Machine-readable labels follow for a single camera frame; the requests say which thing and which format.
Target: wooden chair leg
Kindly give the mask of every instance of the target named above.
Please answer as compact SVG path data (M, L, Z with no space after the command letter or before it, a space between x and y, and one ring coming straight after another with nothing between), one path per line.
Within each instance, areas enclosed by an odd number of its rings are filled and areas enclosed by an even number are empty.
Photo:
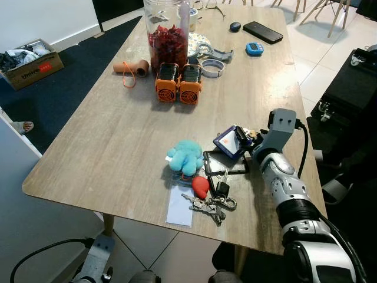
M325 0L319 0L319 2L317 3L317 5L315 5L315 7L305 17L305 19L302 20L302 22L300 23L300 25L302 25L324 1Z
M276 4L277 0L273 1L272 5L271 5L271 8L274 7L274 5Z
M347 0L347 7L346 7L346 14L344 15L344 20L343 20L343 29L346 27L346 21L347 21L347 16L348 16L348 8L351 0Z
M293 21L294 22L296 21L297 13L299 12L300 2L301 2L301 0L297 0L297 6L296 6L296 10L295 10L295 16L293 17Z
M334 26L335 26L335 23L336 23L336 19L337 19L338 16L339 16L339 13L340 13L340 10L342 9L343 3L344 3L344 0L340 0L340 2L339 2L339 7L338 7L338 10L336 11L336 14L335 14L334 20L332 21L332 26L331 26L331 29L330 29L330 31L329 31L329 35L328 35L328 37L331 36L332 31L334 30Z
M323 6L321 7L321 9L318 11L318 13L316 14L316 16L314 17L314 19L317 19L319 13L322 12L322 10L324 9L324 7L326 6L326 4L329 2L329 0L326 0L326 2L323 4Z

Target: white card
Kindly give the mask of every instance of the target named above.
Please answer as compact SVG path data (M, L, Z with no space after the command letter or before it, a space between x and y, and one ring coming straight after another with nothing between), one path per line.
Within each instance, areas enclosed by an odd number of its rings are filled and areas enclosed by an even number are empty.
M182 193L188 196L194 196L192 187L177 185L171 187L166 222L191 227L193 223L193 211L189 209L189 207L192 206L192 203L182 197Z

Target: orange fan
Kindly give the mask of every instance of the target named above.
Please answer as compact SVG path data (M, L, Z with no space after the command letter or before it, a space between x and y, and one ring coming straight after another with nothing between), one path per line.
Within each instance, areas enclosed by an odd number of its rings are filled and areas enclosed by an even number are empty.
M179 66L174 63L162 63L156 78L158 100L174 102L179 85Z
M197 104L201 86L201 66L197 64L185 65L179 84L181 102Z

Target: white wall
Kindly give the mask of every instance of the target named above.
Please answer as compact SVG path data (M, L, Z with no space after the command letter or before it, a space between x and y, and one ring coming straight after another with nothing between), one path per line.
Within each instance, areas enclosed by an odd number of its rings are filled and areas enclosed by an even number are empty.
M22 192L22 182L38 160L38 154L0 116L1 282L9 282L14 265L31 252L67 238L95 238L102 231L102 222L91 211ZM36 255L21 265L15 282L51 282L83 249L70 243Z
M92 0L3 0L0 11L0 52L37 38L54 45L78 34L78 43L100 32Z

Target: glass jar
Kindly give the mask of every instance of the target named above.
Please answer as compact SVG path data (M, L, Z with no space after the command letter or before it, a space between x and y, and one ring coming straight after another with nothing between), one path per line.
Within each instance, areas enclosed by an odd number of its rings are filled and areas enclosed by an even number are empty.
M144 0L152 70L161 63L187 64L189 0Z

